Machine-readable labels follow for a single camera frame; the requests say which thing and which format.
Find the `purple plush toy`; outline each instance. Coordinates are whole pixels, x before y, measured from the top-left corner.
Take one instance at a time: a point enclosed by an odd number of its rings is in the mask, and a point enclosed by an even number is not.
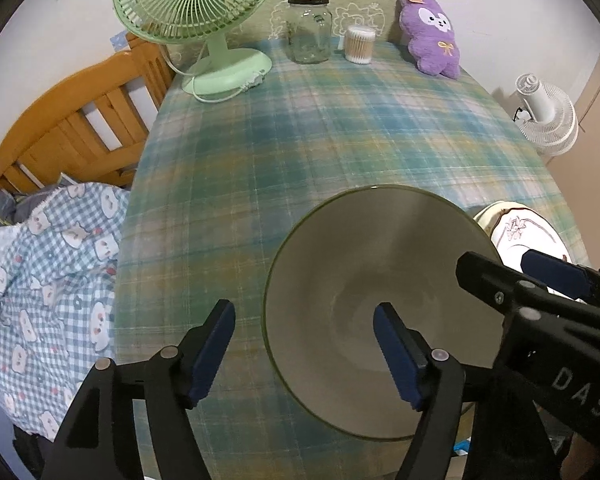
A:
[[[422,3],[400,0],[400,28],[411,37],[409,52],[418,61],[418,70],[458,79],[460,50],[449,18],[436,0]]]

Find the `wall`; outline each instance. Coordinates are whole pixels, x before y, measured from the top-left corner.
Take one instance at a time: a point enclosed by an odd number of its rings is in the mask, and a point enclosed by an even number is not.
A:
[[[111,56],[109,38],[122,30],[111,0],[24,1],[0,34],[0,142],[47,89]],[[131,97],[150,126],[156,110],[148,93]],[[97,110],[89,118],[110,148],[120,145]]]
[[[591,265],[599,268],[600,86],[594,92],[592,104],[580,115],[580,131],[574,147],[552,159],[547,167],[573,212]]]
[[[510,95],[523,72],[574,100],[582,92],[600,53],[600,26],[581,0],[439,1],[463,67],[508,110],[518,106]],[[0,141],[43,91],[110,56],[109,38],[120,30],[110,0],[26,0],[0,35]],[[139,111],[149,122],[155,115],[150,105]]]
[[[462,67],[501,105],[535,72],[575,102],[600,54],[600,24],[582,0],[438,0],[456,29]]]

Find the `glass jar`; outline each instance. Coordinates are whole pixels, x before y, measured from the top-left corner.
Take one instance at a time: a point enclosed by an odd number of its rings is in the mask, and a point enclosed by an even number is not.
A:
[[[333,15],[329,0],[287,0],[286,37],[296,63],[321,63],[331,55]]]

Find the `fan base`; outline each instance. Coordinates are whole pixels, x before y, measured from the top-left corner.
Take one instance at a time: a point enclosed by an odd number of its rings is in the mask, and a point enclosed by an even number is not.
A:
[[[240,88],[262,72],[271,70],[269,56],[254,48],[232,48],[226,53],[226,62],[221,68],[211,66],[211,58],[205,57],[197,62],[189,73],[200,74],[187,77],[182,89],[188,94],[212,95]]]

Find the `fan power cord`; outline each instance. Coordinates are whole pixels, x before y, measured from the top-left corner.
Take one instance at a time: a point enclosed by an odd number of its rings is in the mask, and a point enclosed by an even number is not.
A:
[[[193,81],[195,80],[197,74],[183,72],[182,70],[177,68],[171,62],[171,58],[169,56],[169,52],[167,51],[166,47],[163,44],[159,44],[158,47],[160,49],[160,53],[162,54],[162,58],[165,60],[167,65],[169,65],[169,67],[175,73],[191,78],[191,94],[193,95],[193,97],[195,97],[201,103],[217,104],[217,103],[224,103],[225,101],[228,101],[229,99],[233,99],[234,97],[241,94],[242,92],[246,92],[249,88],[253,88],[254,86],[258,86],[259,84],[262,84],[262,82],[264,81],[264,76],[266,74],[266,72],[264,72],[264,70],[260,70],[259,72],[254,72],[249,80],[247,80],[245,83],[240,85],[240,87],[238,87],[238,89],[234,93],[228,95],[227,97],[223,97],[221,99],[205,99],[203,97],[200,97],[198,94],[196,94],[196,91],[194,90],[195,86],[193,85]],[[196,63],[202,59],[202,54],[205,51],[205,47],[206,47],[206,43],[203,44],[202,48],[200,49],[200,53],[198,54],[198,59],[196,60]]]
[[[516,124],[524,124],[531,119],[531,114],[524,108],[518,108],[513,116],[513,122]]]

